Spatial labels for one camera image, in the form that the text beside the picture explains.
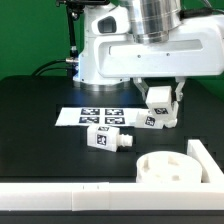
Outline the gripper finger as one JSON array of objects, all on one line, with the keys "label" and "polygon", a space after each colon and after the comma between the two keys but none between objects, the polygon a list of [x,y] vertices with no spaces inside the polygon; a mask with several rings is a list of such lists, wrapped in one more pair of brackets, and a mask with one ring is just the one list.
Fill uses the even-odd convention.
[{"label": "gripper finger", "polygon": [[137,89],[141,92],[142,99],[146,100],[149,87],[145,82],[145,80],[143,78],[134,78],[133,83],[137,87]]},{"label": "gripper finger", "polygon": [[176,77],[175,78],[176,86],[173,91],[173,99],[177,102],[180,102],[183,98],[183,88],[186,82],[185,77]]}]

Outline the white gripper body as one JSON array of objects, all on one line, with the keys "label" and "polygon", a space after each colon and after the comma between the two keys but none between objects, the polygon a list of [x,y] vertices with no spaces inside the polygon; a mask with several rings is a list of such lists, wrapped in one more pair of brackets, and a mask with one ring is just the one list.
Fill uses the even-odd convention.
[{"label": "white gripper body", "polygon": [[92,22],[94,60],[105,78],[186,77],[224,72],[224,15],[186,19],[164,42],[137,43],[116,8]]}]

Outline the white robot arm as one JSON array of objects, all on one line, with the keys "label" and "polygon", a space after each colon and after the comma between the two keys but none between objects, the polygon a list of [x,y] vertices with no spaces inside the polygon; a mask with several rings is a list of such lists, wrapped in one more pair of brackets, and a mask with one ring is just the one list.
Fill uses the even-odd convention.
[{"label": "white robot arm", "polygon": [[181,98],[185,79],[224,72],[224,11],[183,9],[181,0],[119,0],[85,15],[85,45],[74,83],[90,90],[147,78],[173,77]]}]

